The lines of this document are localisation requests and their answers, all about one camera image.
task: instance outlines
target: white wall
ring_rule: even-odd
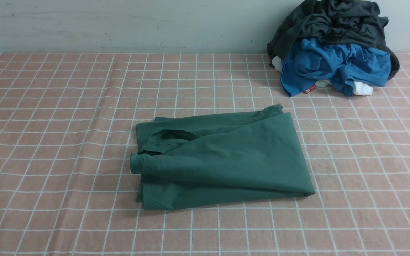
[[[410,1],[376,0],[410,51]],[[301,0],[0,0],[0,52],[264,52]]]

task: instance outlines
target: clothing tag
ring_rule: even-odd
[[[313,84],[311,87],[309,87],[308,89],[306,89],[305,91],[304,91],[304,93],[305,94],[308,94],[308,93],[310,93],[312,90],[314,90],[314,89],[316,89],[316,85],[315,84]]]

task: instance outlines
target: clothing fold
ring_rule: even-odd
[[[289,113],[258,112],[162,118],[136,126],[144,209],[178,210],[314,194]]]

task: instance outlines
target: white cloth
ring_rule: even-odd
[[[353,82],[353,94],[355,95],[371,95],[373,94],[373,88],[366,83]]]
[[[329,80],[319,80],[316,82],[316,87],[325,88],[329,84],[331,84]]]
[[[272,64],[273,66],[275,66],[275,70],[278,70],[279,72],[281,72],[281,68],[283,67],[283,61],[281,60],[280,57],[278,56],[273,57]]]

